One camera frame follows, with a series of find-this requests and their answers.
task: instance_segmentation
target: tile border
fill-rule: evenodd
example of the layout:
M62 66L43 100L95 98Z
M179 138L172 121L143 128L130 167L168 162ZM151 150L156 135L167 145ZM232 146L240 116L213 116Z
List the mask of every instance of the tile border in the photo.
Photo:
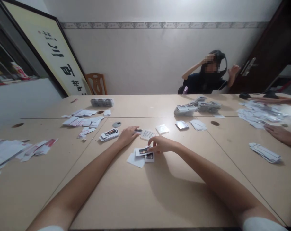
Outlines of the tile border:
M63 29L247 29L269 22L61 22Z

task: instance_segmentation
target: navy shirt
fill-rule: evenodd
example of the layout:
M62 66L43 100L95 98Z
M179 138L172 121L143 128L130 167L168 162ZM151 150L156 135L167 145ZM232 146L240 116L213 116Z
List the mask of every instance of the navy shirt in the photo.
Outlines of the navy shirt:
M206 83L200 73L190 74L183 82L183 86L188 87L187 94L211 94L213 90L222 89L226 84L227 81L222 78L215 83Z

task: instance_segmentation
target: dark wooden door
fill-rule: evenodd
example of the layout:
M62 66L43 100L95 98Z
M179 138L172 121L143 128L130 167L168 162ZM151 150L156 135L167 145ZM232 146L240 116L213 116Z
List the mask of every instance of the dark wooden door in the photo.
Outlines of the dark wooden door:
M283 0L229 93L264 92L291 61L291 0Z

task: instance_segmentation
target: door handle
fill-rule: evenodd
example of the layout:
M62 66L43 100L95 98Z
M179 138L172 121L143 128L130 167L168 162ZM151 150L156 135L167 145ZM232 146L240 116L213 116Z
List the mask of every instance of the door handle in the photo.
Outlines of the door handle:
M254 64L254 62L256 61L256 58L252 58L252 60L250 61L250 63L248 64L247 68L245 69L245 71L243 71L243 76L247 76L251 70L252 67L257 67L259 66L259 64Z

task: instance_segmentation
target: beige tabletop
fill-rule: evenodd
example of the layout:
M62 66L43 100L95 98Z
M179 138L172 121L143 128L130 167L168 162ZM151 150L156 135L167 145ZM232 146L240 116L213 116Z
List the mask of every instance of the beige tabletop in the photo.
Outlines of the beige tabletop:
M279 96L288 96L286 94L278 94ZM38 111L34 115L27 118L61 118L63 115L69 115L80 109L88 110L111 110L110 118L126 118L126 117L174 117L174 109L178 104L187 104L198 96L203 95L103 95L103 96L69 96L58 103L55 103L50 108L43 111ZM238 116L237 110L246 108L239 105L245 100L238 95L231 94L211 94L204 95L208 99L206 102L215 101L222 104L219 113L224 116ZM251 95L252 97L261 97L263 95ZM93 98L113 98L115 106L92 107L90 100ZM291 115L291 106L281 106L282 112ZM208 112L195 112L194 116L209 116L213 115Z
M213 119L199 117L208 132L227 153L256 190L279 217L291 226L291 148L276 140L265 130L255 129L238 117ZM220 125L214 126L211 121ZM286 120L291 131L291 118ZM261 144L279 154L282 163L271 164L252 151L249 143Z
M192 118L182 119L189 124ZM190 124L188 130L179 131L175 126L175 118L109 118L99 133L111 129L118 120L122 122L120 131L131 125L139 125L142 129L154 132L156 126L165 124L170 131L163 136L179 141L220 166L247 187L278 218L207 131L198 132ZM98 141L99 135L94 137L53 196L115 141L101 143ZM126 162L134 148L146 145L147 142L138 137L119 153L71 229L236 226L226 206L177 154L168 152L156 155L155 163L146 163L142 169Z
M46 155L32 157L27 162L13 159L0 175L0 230L25 230L43 208L60 182L82 152L106 122L87 135L87 141L77 139L82 128L61 127L64 119L24 119L24 125L0 131L0 139L30 140L36 144L57 139Z

